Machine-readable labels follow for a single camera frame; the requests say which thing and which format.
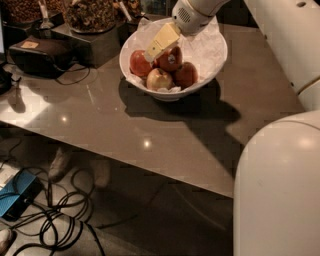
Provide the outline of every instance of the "dry food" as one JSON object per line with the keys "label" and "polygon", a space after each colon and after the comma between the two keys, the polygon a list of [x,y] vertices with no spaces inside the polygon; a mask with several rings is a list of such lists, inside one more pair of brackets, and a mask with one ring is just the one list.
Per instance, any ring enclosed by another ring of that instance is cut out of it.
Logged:
{"label": "dry food", "polygon": [[[41,19],[37,0],[0,0],[4,20],[8,23],[31,23]],[[62,11],[61,0],[47,0],[49,11]]]}
{"label": "dry food", "polygon": [[78,33],[98,33],[115,25],[113,0],[73,0],[66,7],[66,21]]}
{"label": "dry food", "polygon": [[[119,3],[116,0],[113,0],[113,2],[114,15],[116,20],[125,21],[127,18],[121,11]],[[140,0],[122,0],[122,2],[132,18],[141,17],[142,5]]]}

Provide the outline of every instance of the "blue device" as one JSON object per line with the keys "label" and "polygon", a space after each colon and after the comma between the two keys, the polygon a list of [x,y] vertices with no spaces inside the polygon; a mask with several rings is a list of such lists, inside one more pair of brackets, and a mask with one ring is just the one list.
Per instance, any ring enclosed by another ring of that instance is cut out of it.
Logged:
{"label": "blue device", "polygon": [[41,190],[42,184],[35,175],[19,171],[0,190],[0,217],[16,221]]}

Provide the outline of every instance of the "white robot body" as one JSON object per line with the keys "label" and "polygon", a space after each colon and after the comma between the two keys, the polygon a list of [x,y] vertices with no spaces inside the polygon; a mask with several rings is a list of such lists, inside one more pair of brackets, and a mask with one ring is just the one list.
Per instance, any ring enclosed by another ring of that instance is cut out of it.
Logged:
{"label": "white robot body", "polygon": [[213,19],[221,6],[229,0],[179,0],[172,17],[182,34],[196,35]]}
{"label": "white robot body", "polygon": [[245,2],[307,112],[269,124],[246,145],[235,181],[234,255],[317,256],[320,6]]}

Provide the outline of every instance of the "black device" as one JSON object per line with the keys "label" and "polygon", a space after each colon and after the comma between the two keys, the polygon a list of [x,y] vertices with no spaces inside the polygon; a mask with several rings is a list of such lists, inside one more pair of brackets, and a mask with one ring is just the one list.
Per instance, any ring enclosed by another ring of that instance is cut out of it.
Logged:
{"label": "black device", "polygon": [[73,49],[68,40],[29,36],[9,47],[14,63],[25,73],[57,78],[74,64]]}

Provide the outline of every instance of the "dark floor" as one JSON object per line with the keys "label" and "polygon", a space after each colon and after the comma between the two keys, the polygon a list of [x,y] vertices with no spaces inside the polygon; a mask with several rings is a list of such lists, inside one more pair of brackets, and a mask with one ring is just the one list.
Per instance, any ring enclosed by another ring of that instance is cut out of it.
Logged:
{"label": "dark floor", "polygon": [[[0,155],[7,155],[21,140],[12,150],[14,158],[8,164],[28,167],[28,171],[37,174],[48,188],[47,172],[57,143],[18,128],[2,127],[0,134],[4,137],[8,130],[11,135],[0,139]],[[53,206],[61,204],[60,199],[67,194],[69,204],[88,196],[93,186],[90,167],[93,157],[94,154],[75,148],[70,171],[61,182],[52,186]],[[112,161],[111,174],[110,185],[104,190],[94,189],[87,204],[61,210],[77,223],[95,227],[105,255],[233,255],[231,199],[117,161]],[[35,202],[45,208],[49,206],[44,191]],[[24,216],[35,212],[38,209],[31,205]],[[30,234],[38,234],[44,221],[42,218],[18,229],[7,255],[14,255],[23,244],[39,243],[39,236]],[[0,227],[17,222],[5,222]],[[68,218],[58,222],[58,230],[66,232],[69,222]],[[85,232],[70,249],[55,255],[103,255],[85,227]],[[50,254],[48,250],[36,247],[26,249],[24,253]]]}

